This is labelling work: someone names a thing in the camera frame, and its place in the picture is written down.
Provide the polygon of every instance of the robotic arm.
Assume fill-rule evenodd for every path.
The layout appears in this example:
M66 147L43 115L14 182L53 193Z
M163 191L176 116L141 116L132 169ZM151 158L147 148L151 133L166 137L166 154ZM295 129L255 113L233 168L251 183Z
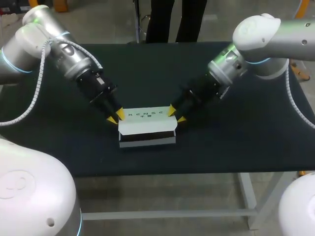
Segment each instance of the robotic arm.
M41 84L45 55L50 53L49 58L57 69L66 79L77 83L80 91L92 105L104 113L107 120L117 124L119 119L124 119L122 106L113 96L116 86L104 77L102 66L95 57L75 43L70 32L47 6L40 5L31 9L24 16L23 25L2 48L1 85L18 83L25 74L31 73L42 62L35 99L30 106L32 109ZM93 70L91 60L97 65L97 70ZM13 123L3 122L0 125Z
M171 103L169 115L178 122L192 110L220 97L234 80L252 71L262 79L283 74L288 59L315 60L314 20L282 21L269 14L252 16L235 29L233 43L208 64L207 72L189 81Z

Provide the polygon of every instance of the cardboard box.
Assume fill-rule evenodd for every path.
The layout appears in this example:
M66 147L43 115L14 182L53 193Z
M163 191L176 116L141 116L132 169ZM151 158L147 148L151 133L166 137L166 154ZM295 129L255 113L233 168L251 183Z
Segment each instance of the cardboard box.
M121 148L176 143L175 117L167 115L169 107L124 109L125 120L118 124Z

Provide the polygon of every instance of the black pants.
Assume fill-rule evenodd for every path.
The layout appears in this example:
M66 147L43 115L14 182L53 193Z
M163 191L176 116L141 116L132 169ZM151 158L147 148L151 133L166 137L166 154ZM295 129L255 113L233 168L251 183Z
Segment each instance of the black pants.
M182 20L176 42L196 42L207 0L182 0ZM151 0L146 43L167 43L174 0Z

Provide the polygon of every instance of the concrete floor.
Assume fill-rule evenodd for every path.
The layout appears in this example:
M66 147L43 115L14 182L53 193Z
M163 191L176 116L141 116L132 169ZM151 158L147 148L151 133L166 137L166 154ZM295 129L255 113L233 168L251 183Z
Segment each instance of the concrete floor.
M150 13L150 0L140 0L143 15ZM289 19L299 0L209 0L199 41L230 41L242 19L261 13ZM132 0L77 0L59 19L79 43L128 43L135 40ZM307 13L315 15L312 1ZM181 18L181 1L175 0L170 42L174 42ZM3 29L3 41L21 26L16 22ZM312 62L305 63L315 75ZM301 84L315 110L315 80ZM272 173L252 174L257 199ZM83 212L243 207L235 174L98 177L76 179ZM87 236L281 236L277 210L261 230L250 232L243 217L85 222Z

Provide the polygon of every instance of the dark table cover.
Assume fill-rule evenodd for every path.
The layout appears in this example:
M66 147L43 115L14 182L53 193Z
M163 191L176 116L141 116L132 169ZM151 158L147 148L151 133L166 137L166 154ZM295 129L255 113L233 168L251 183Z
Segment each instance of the dark table cover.
M228 43L84 45L118 86L125 108L168 106L179 84L206 72ZM21 114L33 96L37 71L0 94L0 119ZM295 77L300 110L313 112ZM119 149L117 127L90 107L76 84L47 62L38 102L22 122L0 129L19 145L50 154L76 176L269 172L315 169L315 130L289 103L284 76L236 81L223 100L189 118L177 144Z

